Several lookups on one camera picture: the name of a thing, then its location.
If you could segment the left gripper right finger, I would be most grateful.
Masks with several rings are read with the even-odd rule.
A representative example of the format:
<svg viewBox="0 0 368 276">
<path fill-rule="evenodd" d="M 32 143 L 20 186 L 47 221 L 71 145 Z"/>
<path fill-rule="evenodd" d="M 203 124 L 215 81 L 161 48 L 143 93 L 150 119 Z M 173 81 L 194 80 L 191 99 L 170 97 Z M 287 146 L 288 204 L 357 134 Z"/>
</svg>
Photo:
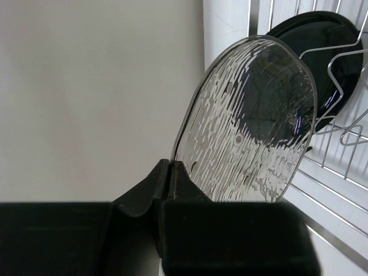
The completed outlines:
<svg viewBox="0 0 368 276">
<path fill-rule="evenodd" d="M 320 275 L 300 212 L 284 202 L 213 202 L 172 166 L 160 211 L 166 275 Z"/>
</svg>

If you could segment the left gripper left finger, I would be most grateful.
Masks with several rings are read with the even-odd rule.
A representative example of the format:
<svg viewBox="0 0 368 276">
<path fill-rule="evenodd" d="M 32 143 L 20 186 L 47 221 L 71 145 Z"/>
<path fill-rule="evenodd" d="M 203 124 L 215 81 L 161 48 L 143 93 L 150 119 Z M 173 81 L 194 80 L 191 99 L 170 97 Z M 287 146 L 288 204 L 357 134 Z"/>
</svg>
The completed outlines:
<svg viewBox="0 0 368 276">
<path fill-rule="evenodd" d="M 116 199 L 110 225 L 110 274 L 158 275 L 160 204 L 169 161 L 161 159 L 136 186 Z"/>
</svg>

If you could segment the black plate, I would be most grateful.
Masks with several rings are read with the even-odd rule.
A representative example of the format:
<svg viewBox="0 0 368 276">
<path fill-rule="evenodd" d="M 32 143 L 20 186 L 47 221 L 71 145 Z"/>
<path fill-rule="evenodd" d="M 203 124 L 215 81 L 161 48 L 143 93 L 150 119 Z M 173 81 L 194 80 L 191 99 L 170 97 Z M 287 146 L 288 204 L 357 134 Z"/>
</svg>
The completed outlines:
<svg viewBox="0 0 368 276">
<path fill-rule="evenodd" d="M 320 131 L 344 108 L 358 84 L 364 57 L 359 30 L 340 14 L 311 11 L 283 21 L 267 35 L 287 44 L 313 74 Z"/>
</svg>

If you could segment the clear glass plate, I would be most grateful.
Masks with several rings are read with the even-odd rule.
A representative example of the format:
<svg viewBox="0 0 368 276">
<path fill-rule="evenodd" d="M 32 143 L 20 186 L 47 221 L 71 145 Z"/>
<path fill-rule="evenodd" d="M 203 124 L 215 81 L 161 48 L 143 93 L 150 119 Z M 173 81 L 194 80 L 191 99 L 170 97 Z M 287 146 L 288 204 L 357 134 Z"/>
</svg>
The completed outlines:
<svg viewBox="0 0 368 276">
<path fill-rule="evenodd" d="M 215 202 L 277 202 L 306 153 L 317 89 L 281 40 L 244 38 L 205 71 L 171 158 Z"/>
</svg>

